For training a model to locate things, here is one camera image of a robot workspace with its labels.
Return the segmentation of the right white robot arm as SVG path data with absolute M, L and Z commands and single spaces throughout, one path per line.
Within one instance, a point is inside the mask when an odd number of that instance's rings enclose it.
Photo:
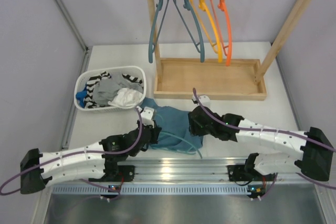
M 188 113 L 192 135 L 211 135 L 221 141 L 252 144 L 273 150 L 272 154 L 251 153 L 245 160 L 239 180 L 258 180 L 276 173 L 301 173 L 309 179 L 327 182 L 335 149 L 316 127 L 290 132 L 254 123 L 241 115 L 219 115 L 197 106 Z

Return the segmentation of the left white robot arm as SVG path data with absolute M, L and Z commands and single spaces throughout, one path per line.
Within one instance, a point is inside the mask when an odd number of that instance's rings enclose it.
M 67 181 L 86 179 L 91 182 L 130 182 L 134 166 L 123 165 L 128 157 L 146 151 L 158 142 L 161 127 L 138 124 L 129 133 L 108 136 L 84 147 L 53 153 L 35 148 L 20 163 L 20 193 L 36 193 Z

